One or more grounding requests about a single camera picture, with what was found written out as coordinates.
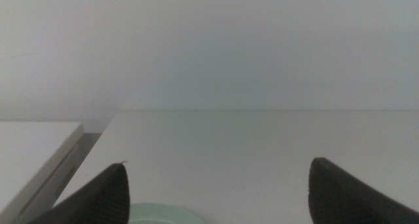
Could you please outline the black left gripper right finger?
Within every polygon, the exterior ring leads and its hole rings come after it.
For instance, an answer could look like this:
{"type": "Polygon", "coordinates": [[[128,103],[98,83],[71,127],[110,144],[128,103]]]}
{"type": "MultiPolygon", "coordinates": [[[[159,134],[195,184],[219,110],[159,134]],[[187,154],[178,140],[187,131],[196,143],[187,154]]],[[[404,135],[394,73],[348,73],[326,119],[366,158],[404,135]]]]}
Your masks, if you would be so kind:
{"type": "Polygon", "coordinates": [[[418,223],[417,211],[373,189],[326,158],[311,162],[308,191],[314,223],[418,223]]]}

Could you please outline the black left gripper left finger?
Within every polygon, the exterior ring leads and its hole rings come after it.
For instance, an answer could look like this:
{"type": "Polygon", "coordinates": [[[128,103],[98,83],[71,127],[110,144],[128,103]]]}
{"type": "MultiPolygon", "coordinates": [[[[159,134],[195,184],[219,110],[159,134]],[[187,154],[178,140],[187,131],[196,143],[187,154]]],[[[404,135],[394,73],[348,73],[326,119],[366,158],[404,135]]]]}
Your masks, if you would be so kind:
{"type": "Polygon", "coordinates": [[[125,224],[130,215],[130,192],[122,163],[107,167],[77,192],[30,224],[125,224]]]}

